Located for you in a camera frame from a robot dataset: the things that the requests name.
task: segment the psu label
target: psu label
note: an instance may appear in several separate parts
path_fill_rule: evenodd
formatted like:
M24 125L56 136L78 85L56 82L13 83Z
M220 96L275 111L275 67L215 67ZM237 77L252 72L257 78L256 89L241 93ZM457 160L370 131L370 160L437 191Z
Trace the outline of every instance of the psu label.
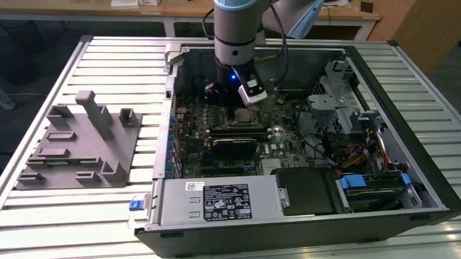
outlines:
M205 221L251 219L247 184L203 186L203 211Z

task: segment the circuit board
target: circuit board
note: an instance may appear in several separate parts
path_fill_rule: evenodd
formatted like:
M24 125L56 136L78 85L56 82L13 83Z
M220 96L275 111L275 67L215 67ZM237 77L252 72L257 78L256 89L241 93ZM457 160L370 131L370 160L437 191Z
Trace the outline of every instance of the circuit board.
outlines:
M209 129L237 127L241 122L228 121L227 109L209 106L195 99L184 101L177 108L180 123L180 150L183 157L183 178L235 176L228 169L243 168L243 175L261 175L263 159L279 159L280 167L307 167L304 148L300 135L292 124L299 111L295 100L284 100L284 96L273 93L256 105L248 108L251 125L265 131L265 140L256 142L255 153L240 159L216 159L209 151L212 138ZM207 169L217 173L204 174Z

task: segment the blue latch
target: blue latch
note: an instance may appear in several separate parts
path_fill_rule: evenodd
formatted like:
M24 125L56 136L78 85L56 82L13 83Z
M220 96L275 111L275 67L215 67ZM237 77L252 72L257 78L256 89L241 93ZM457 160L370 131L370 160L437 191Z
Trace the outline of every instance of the blue latch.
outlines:
M366 187L363 176L359 174L344 175L339 183L343 189Z
M411 184L411 180L410 180L410 177L407 174L400 174L400 177L402 177L402 181L404 183L404 185L410 185Z
M144 201L129 201L129 211L144 210Z

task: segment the slotted aluminum surface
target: slotted aluminum surface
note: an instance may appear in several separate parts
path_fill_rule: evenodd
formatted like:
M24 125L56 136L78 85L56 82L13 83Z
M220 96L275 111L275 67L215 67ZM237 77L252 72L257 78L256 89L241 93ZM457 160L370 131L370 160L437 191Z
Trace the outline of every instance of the slotted aluminum surface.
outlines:
M24 159L48 125L36 119L30 144L17 149L0 183L8 180L0 202L1 258L156 258L133 236L132 224L143 223L145 213L129 215L128 201L151 190L152 165L161 112L161 93L168 76L163 72L168 43L205 43L199 38L94 37L80 43L53 88L56 98L73 112L78 90L93 90L96 101L110 112L132 107L143 113L143 128L136 143L129 185L116 189L10 191ZM459 116L439 92L411 65L398 47L384 42L291 40L296 45L354 45L390 98L414 130L455 192L461 193ZM268 44L280 44L269 40ZM368 106L374 107L364 93ZM435 226L415 228L386 241L342 244L211 256L212 258L459 258L461 218Z

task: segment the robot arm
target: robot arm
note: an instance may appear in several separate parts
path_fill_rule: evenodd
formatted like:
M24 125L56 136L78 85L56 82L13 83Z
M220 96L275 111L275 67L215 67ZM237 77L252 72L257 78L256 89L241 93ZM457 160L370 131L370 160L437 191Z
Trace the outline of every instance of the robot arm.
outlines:
M253 67L253 47L260 21L279 30L271 5L287 36L302 38L315 21L323 0L213 0L216 81L205 94L217 93L224 106L256 104L267 97Z

